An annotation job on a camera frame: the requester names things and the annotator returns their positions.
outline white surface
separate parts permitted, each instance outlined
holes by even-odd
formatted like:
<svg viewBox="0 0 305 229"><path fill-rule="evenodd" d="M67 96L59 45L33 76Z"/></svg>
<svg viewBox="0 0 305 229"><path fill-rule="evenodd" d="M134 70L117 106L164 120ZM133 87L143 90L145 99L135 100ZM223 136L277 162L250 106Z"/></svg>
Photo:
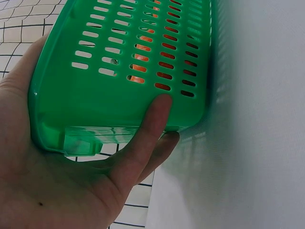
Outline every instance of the white surface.
<svg viewBox="0 0 305 229"><path fill-rule="evenodd" d="M156 171L146 228L302 229L305 2L222 2L232 70L218 66L207 120Z"/></svg>

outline white tile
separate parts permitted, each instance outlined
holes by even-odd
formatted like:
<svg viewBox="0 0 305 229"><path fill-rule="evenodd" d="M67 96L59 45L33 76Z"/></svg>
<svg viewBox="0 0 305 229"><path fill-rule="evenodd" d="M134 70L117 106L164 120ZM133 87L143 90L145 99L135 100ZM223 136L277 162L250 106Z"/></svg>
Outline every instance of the white tile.
<svg viewBox="0 0 305 229"><path fill-rule="evenodd" d="M52 27L53 27L52 25L46 25L44 27L44 34L49 33L51 31Z"/></svg>
<svg viewBox="0 0 305 229"><path fill-rule="evenodd" d="M124 206L116 222L145 226L148 208Z"/></svg>
<svg viewBox="0 0 305 229"><path fill-rule="evenodd" d="M20 6L33 6L36 5L39 0L23 0Z"/></svg>
<svg viewBox="0 0 305 229"><path fill-rule="evenodd" d="M30 15L23 20L23 25L43 25L46 15Z"/></svg>
<svg viewBox="0 0 305 229"><path fill-rule="evenodd" d="M123 149L125 146L127 145L127 143L122 143L119 145L119 150Z"/></svg>
<svg viewBox="0 0 305 229"><path fill-rule="evenodd" d="M55 13L59 14L61 12L62 8L63 8L63 5L56 5L55 10L53 11L53 13L54 14Z"/></svg>
<svg viewBox="0 0 305 229"><path fill-rule="evenodd" d="M61 0L40 0L40 2L38 3L38 5L43 5L43 4L58 4L60 3Z"/></svg>
<svg viewBox="0 0 305 229"><path fill-rule="evenodd" d="M134 226L128 226L128 225L121 225L121 224L116 224L113 223L110 226L110 229L137 229L138 227L134 227Z"/></svg>
<svg viewBox="0 0 305 229"><path fill-rule="evenodd" d="M117 144L104 144L101 153L114 154L116 152Z"/></svg>
<svg viewBox="0 0 305 229"><path fill-rule="evenodd" d="M146 184L146 185L152 185L153 184L153 175L154 172L152 172L144 181L142 181L142 184Z"/></svg>
<svg viewBox="0 0 305 229"><path fill-rule="evenodd" d="M21 42L21 27L5 29L4 42Z"/></svg>
<svg viewBox="0 0 305 229"><path fill-rule="evenodd" d="M30 11L32 10L32 8L33 8L32 6L17 7L14 10L12 17L27 16L30 14Z"/></svg>
<svg viewBox="0 0 305 229"><path fill-rule="evenodd" d="M34 6L31 15L50 14L54 9L53 5L37 5Z"/></svg>
<svg viewBox="0 0 305 229"><path fill-rule="evenodd" d="M23 55L30 46L31 46L31 44L21 43L20 45L18 45L18 47L15 50L14 54L15 55Z"/></svg>
<svg viewBox="0 0 305 229"><path fill-rule="evenodd" d="M95 156L79 156L77 161L98 161L105 160L108 156L96 154Z"/></svg>
<svg viewBox="0 0 305 229"><path fill-rule="evenodd" d="M9 62L9 56L0 56L0 71L4 71Z"/></svg>
<svg viewBox="0 0 305 229"><path fill-rule="evenodd" d="M136 185L132 188L126 204L148 206L152 193L152 187Z"/></svg>
<svg viewBox="0 0 305 229"><path fill-rule="evenodd" d="M12 55L19 43L2 43L0 45L0 55Z"/></svg>
<svg viewBox="0 0 305 229"><path fill-rule="evenodd" d="M12 15L13 11L14 9L1 10L0 19L9 18Z"/></svg>
<svg viewBox="0 0 305 229"><path fill-rule="evenodd" d="M21 58L22 58L22 56L12 56L6 71L10 72Z"/></svg>
<svg viewBox="0 0 305 229"><path fill-rule="evenodd" d="M22 42L35 42L42 37L43 26L30 26L22 29Z"/></svg>
<svg viewBox="0 0 305 229"><path fill-rule="evenodd" d="M58 15L51 14L49 17L46 18L46 24L54 24L58 18Z"/></svg>
<svg viewBox="0 0 305 229"><path fill-rule="evenodd" d="M17 23L17 22L21 23L21 21L23 19L25 19L25 18L26 18L26 16L19 16L19 17L16 17L16 18L9 18L5 22L5 26L7 26L8 23Z"/></svg>
<svg viewBox="0 0 305 229"><path fill-rule="evenodd" d="M6 6L7 1L4 2L0 2L0 10L4 9L4 7Z"/></svg>
<svg viewBox="0 0 305 229"><path fill-rule="evenodd" d="M8 20L6 23L5 23L5 27L14 27L14 26L21 26L21 20Z"/></svg>
<svg viewBox="0 0 305 229"><path fill-rule="evenodd" d="M17 7L20 5L20 3L22 2L22 0L9 0L9 3L6 5L6 9L7 8L13 8L13 7Z"/></svg>

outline hand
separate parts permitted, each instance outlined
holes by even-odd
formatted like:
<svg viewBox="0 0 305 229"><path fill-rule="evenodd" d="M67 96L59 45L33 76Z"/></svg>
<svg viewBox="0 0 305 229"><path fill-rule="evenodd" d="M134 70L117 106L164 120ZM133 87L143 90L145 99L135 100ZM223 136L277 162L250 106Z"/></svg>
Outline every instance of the hand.
<svg viewBox="0 0 305 229"><path fill-rule="evenodd" d="M27 94L45 39L0 83L0 228L105 229L132 187L176 146L178 133L159 139L172 101L157 97L131 142L106 160L77 163L42 153L30 139Z"/></svg>

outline green plastic basket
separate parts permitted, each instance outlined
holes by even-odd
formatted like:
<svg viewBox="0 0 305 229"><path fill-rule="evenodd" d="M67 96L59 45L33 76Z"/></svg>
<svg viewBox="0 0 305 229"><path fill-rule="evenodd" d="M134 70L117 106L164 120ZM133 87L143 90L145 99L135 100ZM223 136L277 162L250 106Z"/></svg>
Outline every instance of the green plastic basket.
<svg viewBox="0 0 305 229"><path fill-rule="evenodd" d="M167 131L204 114L209 0L68 0L29 92L31 135L69 156L128 142L150 102L168 93Z"/></svg>

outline palm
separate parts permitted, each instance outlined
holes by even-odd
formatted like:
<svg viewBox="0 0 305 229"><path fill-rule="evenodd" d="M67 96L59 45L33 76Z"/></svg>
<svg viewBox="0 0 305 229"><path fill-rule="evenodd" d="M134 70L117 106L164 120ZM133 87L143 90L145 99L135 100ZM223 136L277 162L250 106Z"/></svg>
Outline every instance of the palm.
<svg viewBox="0 0 305 229"><path fill-rule="evenodd" d="M106 228L133 185L175 147L176 133L158 141L171 100L158 98L136 137L106 160L77 163L41 152L30 139L27 89L43 42L0 83L0 228Z"/></svg>

